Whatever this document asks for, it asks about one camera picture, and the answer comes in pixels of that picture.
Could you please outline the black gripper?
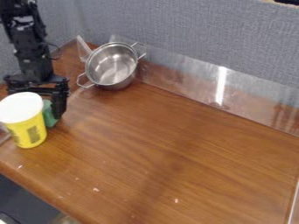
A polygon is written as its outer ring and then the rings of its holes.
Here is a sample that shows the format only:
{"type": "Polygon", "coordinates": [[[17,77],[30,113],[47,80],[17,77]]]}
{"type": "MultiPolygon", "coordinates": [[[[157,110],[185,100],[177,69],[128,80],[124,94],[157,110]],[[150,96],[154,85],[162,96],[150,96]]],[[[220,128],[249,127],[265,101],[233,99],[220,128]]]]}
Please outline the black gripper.
{"type": "Polygon", "coordinates": [[[21,92],[33,92],[38,95],[50,95],[50,111],[55,119],[66,111],[66,100],[69,94],[69,79],[53,74],[42,81],[26,80],[21,74],[3,77],[6,93],[9,95],[21,92]]]}

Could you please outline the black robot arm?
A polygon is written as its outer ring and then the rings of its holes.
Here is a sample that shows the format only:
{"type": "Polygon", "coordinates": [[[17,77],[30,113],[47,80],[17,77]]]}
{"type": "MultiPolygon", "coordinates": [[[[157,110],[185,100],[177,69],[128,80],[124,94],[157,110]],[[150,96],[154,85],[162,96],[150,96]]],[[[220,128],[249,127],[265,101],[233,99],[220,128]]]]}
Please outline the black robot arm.
{"type": "Polygon", "coordinates": [[[35,0],[0,0],[0,23],[13,45],[19,73],[6,75],[9,94],[34,92],[50,97],[50,112],[55,119],[66,111],[69,79],[53,72],[46,31],[35,0]]]}

